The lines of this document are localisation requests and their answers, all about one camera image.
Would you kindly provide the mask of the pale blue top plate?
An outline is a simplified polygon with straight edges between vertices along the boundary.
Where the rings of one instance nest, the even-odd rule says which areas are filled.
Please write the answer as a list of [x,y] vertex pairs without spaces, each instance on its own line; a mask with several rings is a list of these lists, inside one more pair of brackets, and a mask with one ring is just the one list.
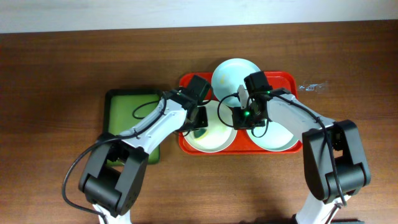
[[217,66],[211,78],[213,93],[221,101],[225,96],[237,93],[240,85],[245,86],[244,79],[260,68],[249,60],[232,58]]

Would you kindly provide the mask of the white plate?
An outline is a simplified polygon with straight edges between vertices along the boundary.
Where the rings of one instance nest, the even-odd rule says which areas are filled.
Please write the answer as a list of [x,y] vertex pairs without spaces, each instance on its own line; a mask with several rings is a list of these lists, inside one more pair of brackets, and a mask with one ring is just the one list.
[[197,151],[205,153],[220,152],[227,148],[237,135],[237,130],[226,126],[220,121],[217,113],[218,105],[218,101],[212,100],[204,106],[208,118],[208,126],[205,128],[208,132],[203,138],[195,139],[193,131],[184,137],[184,140]]

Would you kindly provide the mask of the pale green plate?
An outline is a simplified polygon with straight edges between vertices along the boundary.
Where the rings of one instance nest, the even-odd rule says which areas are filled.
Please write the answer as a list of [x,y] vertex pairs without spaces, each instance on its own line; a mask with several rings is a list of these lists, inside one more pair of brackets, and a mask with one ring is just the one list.
[[276,122],[270,122],[268,126],[248,129],[250,140],[260,148],[272,152],[282,152],[290,149],[298,143],[298,139],[285,127]]

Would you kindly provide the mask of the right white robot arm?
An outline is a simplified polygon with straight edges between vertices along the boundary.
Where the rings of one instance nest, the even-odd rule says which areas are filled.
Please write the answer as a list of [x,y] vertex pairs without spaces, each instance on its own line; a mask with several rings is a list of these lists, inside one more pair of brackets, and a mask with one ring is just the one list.
[[274,89],[263,71],[244,78],[235,94],[234,129],[268,127],[275,122],[303,146],[305,181],[310,191],[292,223],[331,223],[348,199],[371,181],[358,127],[335,121],[305,106],[285,88]]

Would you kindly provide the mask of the yellow and green sponge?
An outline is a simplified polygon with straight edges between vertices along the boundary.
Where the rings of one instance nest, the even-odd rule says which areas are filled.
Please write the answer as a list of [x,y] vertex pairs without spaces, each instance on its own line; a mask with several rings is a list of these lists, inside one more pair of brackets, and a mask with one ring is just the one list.
[[193,137],[195,139],[203,138],[207,134],[208,130],[206,128],[196,129],[193,132]]

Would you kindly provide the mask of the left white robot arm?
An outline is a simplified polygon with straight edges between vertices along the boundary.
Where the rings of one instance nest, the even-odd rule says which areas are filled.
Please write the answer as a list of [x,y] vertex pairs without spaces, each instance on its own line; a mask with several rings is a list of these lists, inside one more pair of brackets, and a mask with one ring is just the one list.
[[193,76],[186,87],[160,92],[157,106],[118,135],[104,133],[89,155],[78,188],[93,204],[101,223],[126,223],[141,191],[150,153],[171,133],[207,125],[204,99],[211,85]]

